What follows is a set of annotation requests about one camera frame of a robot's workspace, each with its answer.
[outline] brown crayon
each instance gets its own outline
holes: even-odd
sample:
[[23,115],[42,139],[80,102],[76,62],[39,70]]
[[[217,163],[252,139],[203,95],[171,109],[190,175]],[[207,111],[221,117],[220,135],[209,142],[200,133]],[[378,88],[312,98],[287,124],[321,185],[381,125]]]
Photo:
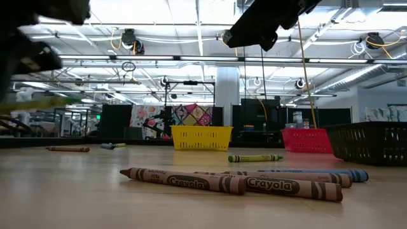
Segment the brown crayon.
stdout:
[[352,186],[352,178],[348,174],[315,174],[315,173],[294,173],[294,172],[247,172],[247,171],[226,171],[224,174],[234,174],[242,176],[255,176],[266,178],[295,179],[300,181],[315,181],[323,183],[339,184],[342,188]]
[[89,152],[89,147],[68,147],[68,146],[50,146],[46,147],[49,151],[65,151],[65,152]]
[[196,188],[239,195],[243,195],[246,192],[246,181],[244,177],[212,176],[143,168],[125,169],[121,170],[120,173],[130,179],[185,188]]
[[[215,172],[195,172],[195,174],[206,174],[212,176],[219,175]],[[246,178],[247,191],[312,198],[316,200],[327,200],[333,202],[341,202],[343,199],[342,188],[339,184],[315,181],[299,181],[293,179],[241,176],[233,174],[226,175],[233,178]]]

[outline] crayon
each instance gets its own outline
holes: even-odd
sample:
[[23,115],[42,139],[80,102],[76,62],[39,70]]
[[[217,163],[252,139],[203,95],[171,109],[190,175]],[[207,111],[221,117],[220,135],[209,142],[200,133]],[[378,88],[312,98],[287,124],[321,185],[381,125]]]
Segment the crayon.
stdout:
[[246,172],[226,171],[224,174],[255,176],[266,178],[296,179],[301,181],[315,181],[323,183],[339,184],[342,188],[352,186],[352,177],[348,174],[316,174],[316,173],[294,173],[294,172]]
[[307,170],[307,169],[264,169],[259,172],[305,172],[305,173],[332,173],[348,174],[352,177],[353,182],[361,183],[368,181],[369,174],[364,170]]
[[80,99],[70,97],[50,97],[42,101],[12,102],[0,105],[0,114],[8,114],[12,111],[28,111],[31,109],[48,109],[54,107],[63,107],[67,104],[80,102]]
[[49,151],[65,151],[65,152],[89,152],[89,147],[68,147],[68,146],[50,146],[46,148]]
[[[205,174],[208,176],[218,175],[214,172],[195,172],[195,174]],[[241,176],[233,174],[224,175],[232,178],[246,178],[247,191],[312,198],[316,200],[333,202],[341,202],[343,200],[342,188],[339,184],[315,181],[299,181],[293,179]]]
[[100,147],[101,148],[104,148],[104,149],[114,149],[116,146],[114,146],[114,144],[108,144],[108,143],[103,143],[103,144],[101,144],[100,145]]
[[120,173],[130,179],[185,188],[196,188],[239,195],[243,195],[246,192],[246,181],[241,177],[211,176],[142,168],[125,169],[121,170]]
[[229,162],[275,162],[281,160],[278,155],[230,155]]
[[116,148],[125,147],[126,143],[113,144],[113,146],[116,147]]

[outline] table surface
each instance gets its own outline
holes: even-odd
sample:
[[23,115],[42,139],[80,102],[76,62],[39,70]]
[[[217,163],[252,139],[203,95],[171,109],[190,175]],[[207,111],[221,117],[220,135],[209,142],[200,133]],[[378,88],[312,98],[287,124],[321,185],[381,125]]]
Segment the table surface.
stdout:
[[[0,149],[0,228],[406,228],[407,169],[345,163],[281,149],[174,151],[166,146],[89,146],[89,153]],[[279,154],[281,162],[228,163],[229,154]],[[367,183],[342,203],[260,193],[244,196],[131,181],[120,169],[365,169]]]

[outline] plastic basket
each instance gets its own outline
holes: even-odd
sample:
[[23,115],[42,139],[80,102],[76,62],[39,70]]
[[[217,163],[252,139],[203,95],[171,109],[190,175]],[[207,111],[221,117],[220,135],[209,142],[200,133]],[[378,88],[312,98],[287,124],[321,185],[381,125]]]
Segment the plastic basket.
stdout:
[[171,126],[176,150],[206,149],[226,151],[233,127]]
[[407,123],[372,121],[326,128],[334,156],[370,165],[407,165]]
[[325,129],[281,130],[286,150],[295,153],[333,153]]

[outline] yellow basket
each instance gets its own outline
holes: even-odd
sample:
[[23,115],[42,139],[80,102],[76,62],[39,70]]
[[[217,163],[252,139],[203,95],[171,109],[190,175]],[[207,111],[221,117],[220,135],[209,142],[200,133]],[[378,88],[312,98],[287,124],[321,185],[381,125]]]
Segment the yellow basket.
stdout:
[[233,127],[171,126],[176,150],[211,149],[226,151],[229,148]]

